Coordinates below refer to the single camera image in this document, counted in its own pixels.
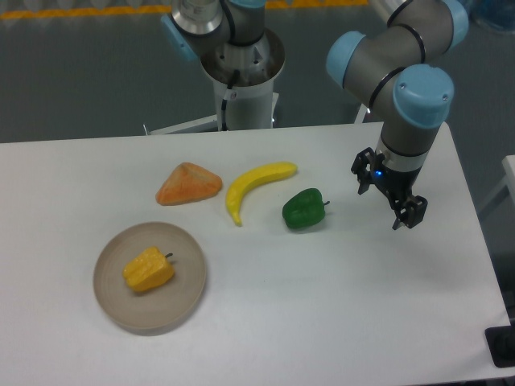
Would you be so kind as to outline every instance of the yellow floor stripe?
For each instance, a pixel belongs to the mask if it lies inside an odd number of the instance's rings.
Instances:
[[[365,6],[367,0],[294,0],[289,6],[285,1],[266,2],[266,9],[314,8],[319,6]]]
[[[272,0],[266,3],[266,9],[313,8],[321,6],[364,6],[367,0],[294,0],[291,5],[284,0]],[[116,14],[167,14],[170,6],[112,6],[98,10],[97,8],[76,8],[71,10],[11,10],[0,14],[0,20],[13,18],[73,18],[78,16],[109,16]]]

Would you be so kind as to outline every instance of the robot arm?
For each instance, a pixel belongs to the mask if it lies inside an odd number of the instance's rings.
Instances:
[[[162,17],[172,45],[188,60],[224,43],[248,46],[265,30],[265,1],[173,0]]]
[[[172,45],[200,56],[213,82],[219,130],[272,126],[274,78],[284,65],[279,38],[265,29],[266,0],[173,0],[162,17]]]
[[[341,36],[329,51],[332,79],[384,121],[376,150],[360,152],[352,172],[362,194],[373,184],[388,198],[396,220],[412,228],[427,201],[412,186],[439,127],[447,118],[454,85],[425,62],[463,40],[468,15],[457,0],[374,0],[388,30],[375,39],[359,32]]]

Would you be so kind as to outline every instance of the orange triangular food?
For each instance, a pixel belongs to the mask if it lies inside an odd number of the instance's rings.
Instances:
[[[161,205],[179,205],[213,197],[221,188],[220,177],[194,163],[183,162],[171,172],[155,199]]]

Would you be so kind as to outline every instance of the toy fruit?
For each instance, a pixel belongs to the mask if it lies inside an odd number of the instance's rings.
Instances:
[[[326,203],[318,189],[311,187],[292,197],[282,207],[282,217],[290,229],[310,227],[325,217]]]
[[[222,180],[194,163],[183,162],[170,174],[155,195],[161,205],[179,205],[213,197],[222,188]]]
[[[145,249],[123,269],[126,284],[136,292],[159,287],[170,280],[174,273],[174,267],[157,247]]]
[[[291,162],[274,162],[256,167],[240,175],[231,184],[225,196],[225,206],[236,225],[241,226],[240,206],[245,195],[265,183],[291,177],[297,165]]]

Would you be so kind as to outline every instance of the blue joint cap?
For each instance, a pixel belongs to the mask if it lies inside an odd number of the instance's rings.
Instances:
[[[164,29],[167,39],[175,50],[187,61],[197,59],[196,53],[181,35],[175,24],[170,20],[168,14],[161,17],[161,25]]]
[[[229,0],[235,6],[242,8],[257,9],[265,6],[266,0]]]
[[[468,32],[468,13],[465,7],[458,0],[443,0],[452,16],[453,35],[449,49],[453,48],[465,39]]]
[[[393,86],[393,103],[401,117],[420,129],[433,129],[447,119],[454,97],[451,77],[440,68],[415,64],[401,72]]]
[[[341,35],[332,45],[325,62],[325,68],[331,78],[340,86],[344,85],[345,73],[352,54],[365,35],[351,31]]]

